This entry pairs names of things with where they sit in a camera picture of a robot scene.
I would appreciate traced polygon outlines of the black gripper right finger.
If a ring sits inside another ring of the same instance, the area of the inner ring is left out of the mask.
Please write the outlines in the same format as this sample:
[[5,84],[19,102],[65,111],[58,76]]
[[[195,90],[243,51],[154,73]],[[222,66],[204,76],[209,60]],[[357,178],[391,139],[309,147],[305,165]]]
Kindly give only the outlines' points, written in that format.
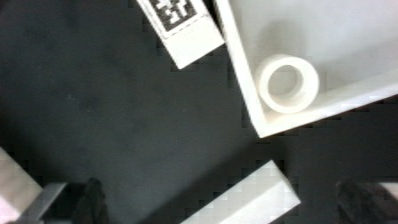
[[398,224],[398,181],[341,181],[336,200],[336,224]]

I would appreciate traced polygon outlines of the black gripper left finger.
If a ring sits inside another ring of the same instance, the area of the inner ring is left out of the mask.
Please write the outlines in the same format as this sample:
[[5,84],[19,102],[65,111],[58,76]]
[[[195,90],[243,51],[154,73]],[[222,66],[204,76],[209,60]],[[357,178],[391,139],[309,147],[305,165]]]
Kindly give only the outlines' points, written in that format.
[[97,179],[46,185],[23,212],[23,224],[110,224]]

